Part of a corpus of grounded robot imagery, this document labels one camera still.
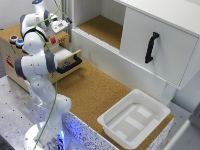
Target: plastic tub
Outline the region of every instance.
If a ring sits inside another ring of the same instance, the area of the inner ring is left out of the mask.
[[[140,90],[133,90],[97,120],[122,147],[136,149],[169,113],[166,106]]]

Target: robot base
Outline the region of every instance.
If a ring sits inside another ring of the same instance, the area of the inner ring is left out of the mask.
[[[51,149],[49,148],[48,144],[46,143],[45,145],[41,145],[38,142],[38,145],[35,147],[36,141],[34,140],[35,136],[38,133],[38,127],[37,124],[35,124],[34,126],[32,126],[25,134],[24,137],[24,150],[57,150],[57,148],[52,147]],[[70,138],[69,138],[69,133],[64,133],[64,144],[65,144],[65,148],[67,149],[69,143],[70,143]]]

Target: green cable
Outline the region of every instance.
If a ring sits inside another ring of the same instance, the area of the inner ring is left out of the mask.
[[[58,7],[58,8],[59,8],[60,12],[65,16],[65,18],[67,18],[67,15],[60,9],[60,7]]]
[[[44,40],[44,38],[37,31],[35,33],[37,33],[39,35],[39,37],[42,39],[42,41],[46,44],[48,51],[50,52],[49,46],[46,43],[46,41]]]
[[[57,12],[58,12],[58,10],[59,10],[59,8],[60,8],[60,5],[61,5],[61,0],[60,0],[58,9],[57,9],[56,12],[53,14],[53,16],[54,16],[55,14],[57,14]],[[42,22],[45,22],[45,21],[51,19],[53,16],[50,16],[49,18],[47,18],[47,19],[45,19],[45,20],[43,20],[43,21],[40,21],[40,22],[36,23],[35,26],[34,26],[34,28],[36,28],[36,27],[37,27],[39,24],[41,24]]]
[[[39,138],[38,138],[38,140],[37,140],[37,142],[36,142],[35,147],[34,147],[33,150],[35,150],[35,148],[36,148],[36,146],[37,146],[37,144],[38,144],[38,142],[39,142],[39,140],[40,140],[40,138],[41,138],[41,136],[42,136],[42,134],[43,134],[43,132],[44,132],[44,129],[46,128],[47,123],[49,122],[49,119],[50,119],[50,117],[51,117],[51,114],[52,114],[52,112],[53,112],[53,109],[54,109],[54,106],[55,106],[55,103],[56,103],[57,90],[58,90],[58,87],[57,87],[57,72],[55,72],[55,81],[56,81],[56,95],[55,95],[55,99],[54,99],[54,102],[53,102],[53,106],[52,106],[52,108],[51,108],[51,112],[50,112],[50,114],[49,114],[49,117],[47,118],[47,121],[46,121],[46,123],[45,123],[45,125],[44,125],[44,127],[43,127],[43,129],[42,129],[42,132],[41,132],[41,134],[40,134],[40,136],[39,136]]]

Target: black drawer handle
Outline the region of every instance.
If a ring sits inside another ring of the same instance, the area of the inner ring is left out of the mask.
[[[82,63],[82,60],[75,54],[74,55],[74,59],[76,60],[73,64],[69,65],[69,66],[65,66],[63,68],[57,68],[57,72],[60,73],[60,74],[63,74],[69,70],[71,70],[72,68],[78,66],[80,63]]]
[[[146,53],[146,57],[145,57],[145,63],[148,64],[149,62],[151,62],[153,60],[153,57],[151,57],[151,53],[153,50],[153,45],[154,45],[154,40],[157,39],[160,35],[156,32],[153,32],[153,36],[151,37],[150,41],[149,41],[149,45],[147,48],[147,53]]]

